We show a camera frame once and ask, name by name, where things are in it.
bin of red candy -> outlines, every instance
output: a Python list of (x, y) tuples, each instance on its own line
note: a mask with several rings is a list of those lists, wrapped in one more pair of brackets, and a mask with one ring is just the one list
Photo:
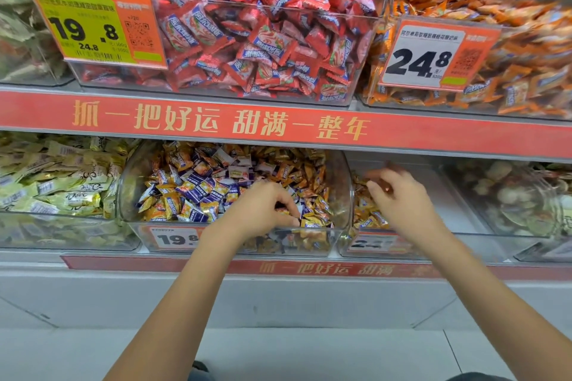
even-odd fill
[(83, 85), (351, 100), (388, 0), (154, 0), (168, 70), (74, 63)]

white price tag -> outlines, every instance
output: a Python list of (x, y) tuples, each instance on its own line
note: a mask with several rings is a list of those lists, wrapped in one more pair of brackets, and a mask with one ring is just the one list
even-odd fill
[(195, 228), (150, 227), (159, 248), (188, 251), (198, 245), (198, 232)]
[(348, 252), (388, 253), (397, 235), (377, 236), (360, 234), (348, 247)]
[(386, 63), (382, 82), (440, 88), (464, 37), (464, 31), (404, 25)]

jeans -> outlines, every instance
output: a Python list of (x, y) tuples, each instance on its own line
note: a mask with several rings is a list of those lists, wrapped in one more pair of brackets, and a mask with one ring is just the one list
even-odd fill
[[(203, 372), (193, 369), (189, 375), (188, 381), (214, 381), (215, 379), (209, 372)], [(509, 381), (503, 377), (492, 377), (490, 375), (480, 374), (478, 372), (469, 372), (457, 375), (448, 381)]]

black shoe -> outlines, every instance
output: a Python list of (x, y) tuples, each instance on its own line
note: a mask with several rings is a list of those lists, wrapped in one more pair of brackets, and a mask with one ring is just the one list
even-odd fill
[(203, 372), (208, 372), (208, 368), (205, 366), (205, 364), (203, 362), (199, 362), (198, 360), (195, 360), (193, 362), (193, 368), (203, 371)]

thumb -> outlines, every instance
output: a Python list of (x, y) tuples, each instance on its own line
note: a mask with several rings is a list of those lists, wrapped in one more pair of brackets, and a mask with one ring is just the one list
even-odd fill
[(393, 198), (384, 192), (376, 182), (368, 181), (366, 185), (369, 190), (369, 194), (374, 198), (375, 203), (381, 211), (383, 211), (383, 209), (389, 206), (390, 202), (393, 201)]
[(274, 212), (274, 223), (275, 226), (279, 228), (300, 227), (300, 220), (278, 211)]

